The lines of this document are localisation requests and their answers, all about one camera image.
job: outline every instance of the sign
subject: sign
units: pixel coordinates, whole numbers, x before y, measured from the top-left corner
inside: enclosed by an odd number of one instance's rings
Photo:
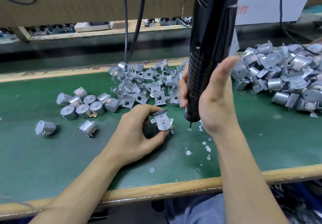
[[[308,0],[283,0],[283,22],[296,21]],[[280,0],[238,0],[236,25],[280,21]]]

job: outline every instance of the pile of metal brackets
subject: pile of metal brackets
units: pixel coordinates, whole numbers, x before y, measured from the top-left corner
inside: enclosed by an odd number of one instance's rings
[[[154,99],[155,106],[167,103],[179,106],[178,81],[187,63],[188,60],[176,69],[171,69],[165,59],[144,71],[143,64],[120,62],[118,66],[109,69],[110,75],[120,82],[118,87],[111,88],[111,92],[115,93],[125,108],[132,108],[135,102],[146,104],[149,98]]]
[[[310,51],[321,54],[322,45]],[[231,72],[235,90],[252,87],[257,94],[274,92],[272,103],[317,117],[322,111],[322,55],[312,55],[298,44],[273,47],[271,42],[247,48]]]

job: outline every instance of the table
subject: table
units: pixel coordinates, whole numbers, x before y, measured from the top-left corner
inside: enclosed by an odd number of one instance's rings
[[[172,59],[170,65],[186,58]],[[145,62],[145,68],[154,63]],[[117,86],[108,67],[0,76],[0,195],[29,201],[41,210],[68,186],[101,152],[123,113],[95,119],[98,132],[88,138],[78,130],[83,119],[67,121],[56,104],[60,92],[72,94],[80,86],[89,94],[110,93]],[[271,94],[235,91],[239,124],[268,183],[300,181],[322,176],[321,117],[274,105]],[[218,156],[209,135],[183,117],[183,109],[165,106],[174,119],[174,135],[150,155],[121,169],[102,198],[101,206],[147,199],[163,199],[221,190]],[[58,125],[50,137],[34,132],[39,120]],[[154,125],[149,126],[156,133]],[[208,153],[202,142],[210,145]],[[34,215],[15,203],[0,205],[0,219]]]

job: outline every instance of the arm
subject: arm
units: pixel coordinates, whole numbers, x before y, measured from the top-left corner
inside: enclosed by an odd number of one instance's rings
[[[225,59],[211,75],[199,100],[199,114],[219,154],[227,224],[288,224],[241,131],[229,74],[238,57]],[[179,81],[180,106],[187,106],[187,66]]]
[[[124,114],[103,151],[30,223],[87,223],[119,169],[163,143],[168,131],[159,132],[151,139],[146,139],[142,132],[149,114],[159,110],[162,108],[138,105]]]

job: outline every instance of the electric screwdriver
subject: electric screwdriver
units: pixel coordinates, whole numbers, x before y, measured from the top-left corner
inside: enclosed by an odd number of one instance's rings
[[[237,1],[195,0],[187,77],[188,105],[184,111],[190,128],[193,122],[200,120],[199,98],[212,72],[228,56],[235,28]]]

